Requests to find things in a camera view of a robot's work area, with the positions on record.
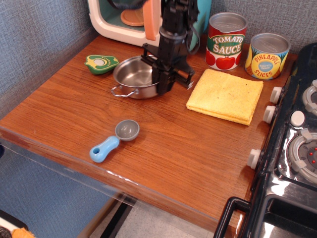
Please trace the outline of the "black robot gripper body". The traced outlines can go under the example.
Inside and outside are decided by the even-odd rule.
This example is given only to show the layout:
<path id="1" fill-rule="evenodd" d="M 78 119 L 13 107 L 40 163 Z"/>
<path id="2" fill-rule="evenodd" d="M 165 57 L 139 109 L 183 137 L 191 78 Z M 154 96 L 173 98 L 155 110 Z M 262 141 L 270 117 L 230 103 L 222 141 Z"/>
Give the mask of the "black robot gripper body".
<path id="1" fill-rule="evenodd" d="M 142 60 L 151 66 L 157 63 L 160 71 L 173 72 L 175 82 L 190 89 L 193 85 L 192 76 L 195 71 L 187 63 L 187 56 L 195 54 L 194 50 L 190 50 L 195 28 L 190 26 L 189 30 L 185 30 L 182 34 L 174 34 L 161 27 L 159 33 L 160 40 L 157 47 L 149 44 L 143 45 Z"/>

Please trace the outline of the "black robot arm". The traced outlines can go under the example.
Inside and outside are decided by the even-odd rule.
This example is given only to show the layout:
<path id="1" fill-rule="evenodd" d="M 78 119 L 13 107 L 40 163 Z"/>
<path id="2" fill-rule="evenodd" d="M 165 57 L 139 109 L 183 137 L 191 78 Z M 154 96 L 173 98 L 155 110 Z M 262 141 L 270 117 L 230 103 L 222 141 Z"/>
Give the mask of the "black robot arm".
<path id="1" fill-rule="evenodd" d="M 198 20 L 196 0 L 162 0 L 162 25 L 159 29 L 159 45 L 143 44 L 142 61 L 152 66 L 152 83 L 157 85 L 158 95 L 169 92 L 177 81 L 187 89 L 192 87 L 195 71 L 187 63 L 192 36 L 198 35 L 193 27 Z"/>

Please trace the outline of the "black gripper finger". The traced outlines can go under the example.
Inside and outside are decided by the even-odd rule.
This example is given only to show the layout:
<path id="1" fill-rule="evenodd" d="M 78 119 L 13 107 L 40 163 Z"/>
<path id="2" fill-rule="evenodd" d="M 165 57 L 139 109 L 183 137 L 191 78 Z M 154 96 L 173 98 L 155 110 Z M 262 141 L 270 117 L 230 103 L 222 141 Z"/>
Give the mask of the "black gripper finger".
<path id="1" fill-rule="evenodd" d="M 160 96 L 169 92 L 175 83 L 175 75 L 173 72 L 160 71 L 158 79 L 157 93 Z"/>
<path id="2" fill-rule="evenodd" d="M 156 84 L 160 81 L 160 67 L 157 63 L 152 65 L 152 83 Z"/>

